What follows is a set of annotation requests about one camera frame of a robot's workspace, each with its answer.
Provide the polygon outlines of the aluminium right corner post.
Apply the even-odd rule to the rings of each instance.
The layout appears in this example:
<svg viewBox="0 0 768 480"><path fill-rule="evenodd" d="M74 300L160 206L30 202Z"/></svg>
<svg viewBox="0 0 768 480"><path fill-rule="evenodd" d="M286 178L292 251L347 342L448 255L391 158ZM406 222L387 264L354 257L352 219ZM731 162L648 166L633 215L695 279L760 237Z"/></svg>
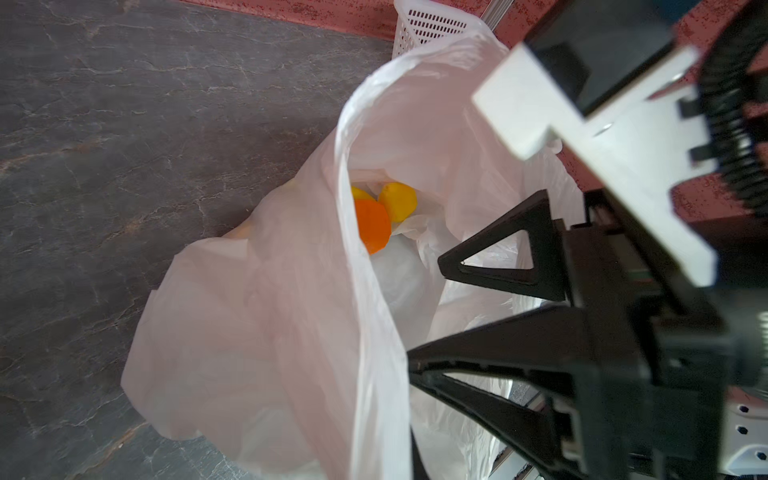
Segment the aluminium right corner post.
<svg viewBox="0 0 768 480"><path fill-rule="evenodd" d="M495 31L511 9L514 2L515 0L491 0L484 10L481 20L492 31Z"/></svg>

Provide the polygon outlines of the white perforated plastic basket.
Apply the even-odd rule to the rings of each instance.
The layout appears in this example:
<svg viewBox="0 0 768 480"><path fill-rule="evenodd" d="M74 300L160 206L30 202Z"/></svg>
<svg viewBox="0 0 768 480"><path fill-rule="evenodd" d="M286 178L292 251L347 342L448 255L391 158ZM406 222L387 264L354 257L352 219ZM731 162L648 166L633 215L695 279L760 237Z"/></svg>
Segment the white perforated plastic basket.
<svg viewBox="0 0 768 480"><path fill-rule="evenodd" d="M484 25L475 15L434 1L395 0L394 7L393 59L433 40Z"/></svg>

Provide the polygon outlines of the orange fruit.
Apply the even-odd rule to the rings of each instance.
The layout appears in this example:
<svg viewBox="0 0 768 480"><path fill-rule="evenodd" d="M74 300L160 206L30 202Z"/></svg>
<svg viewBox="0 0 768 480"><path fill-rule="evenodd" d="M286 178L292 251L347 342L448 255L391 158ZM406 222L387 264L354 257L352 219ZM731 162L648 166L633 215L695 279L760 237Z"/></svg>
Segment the orange fruit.
<svg viewBox="0 0 768 480"><path fill-rule="evenodd" d="M361 241L370 255L383 250L391 236L391 221L385 207L371 199L355 199Z"/></svg>

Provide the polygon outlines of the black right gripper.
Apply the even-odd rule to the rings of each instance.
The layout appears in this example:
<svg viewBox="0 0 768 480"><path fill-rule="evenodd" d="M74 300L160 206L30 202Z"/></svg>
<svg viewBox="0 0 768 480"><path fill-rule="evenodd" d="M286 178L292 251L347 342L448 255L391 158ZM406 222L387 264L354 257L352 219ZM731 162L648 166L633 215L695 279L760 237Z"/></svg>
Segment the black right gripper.
<svg viewBox="0 0 768 480"><path fill-rule="evenodd" d="M713 479L734 387L767 386L767 225L697 222L716 279L695 286L609 193L564 234L575 307L550 305L410 350L410 383L547 479ZM459 283L562 302L564 224L539 190L438 258Z"/></svg>

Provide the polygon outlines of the white plastic bag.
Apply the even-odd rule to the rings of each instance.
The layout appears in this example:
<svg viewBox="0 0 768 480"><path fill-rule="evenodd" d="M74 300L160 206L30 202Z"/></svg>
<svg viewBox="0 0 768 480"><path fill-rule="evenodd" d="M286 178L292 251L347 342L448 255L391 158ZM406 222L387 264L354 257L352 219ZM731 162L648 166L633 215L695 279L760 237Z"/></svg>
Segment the white plastic bag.
<svg viewBox="0 0 768 480"><path fill-rule="evenodd" d="M221 238L177 254L148 299L123 389L163 436L203 436L266 479L485 479L501 444L413 389L418 345L538 306L447 281L437 260L538 190L554 217L583 196L548 148L510 154L472 104L507 56L492 34L445 37L370 75L298 173ZM418 195L370 255L355 199Z"/></svg>

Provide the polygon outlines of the yellow fruit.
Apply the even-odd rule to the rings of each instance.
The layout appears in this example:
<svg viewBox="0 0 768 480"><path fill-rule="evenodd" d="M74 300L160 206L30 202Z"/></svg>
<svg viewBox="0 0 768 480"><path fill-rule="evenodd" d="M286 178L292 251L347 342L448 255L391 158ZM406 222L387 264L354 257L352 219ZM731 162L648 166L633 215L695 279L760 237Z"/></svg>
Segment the yellow fruit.
<svg viewBox="0 0 768 480"><path fill-rule="evenodd" d="M392 223L406 220L418 207L418 195L408 185L392 182L385 184L378 195Z"/></svg>

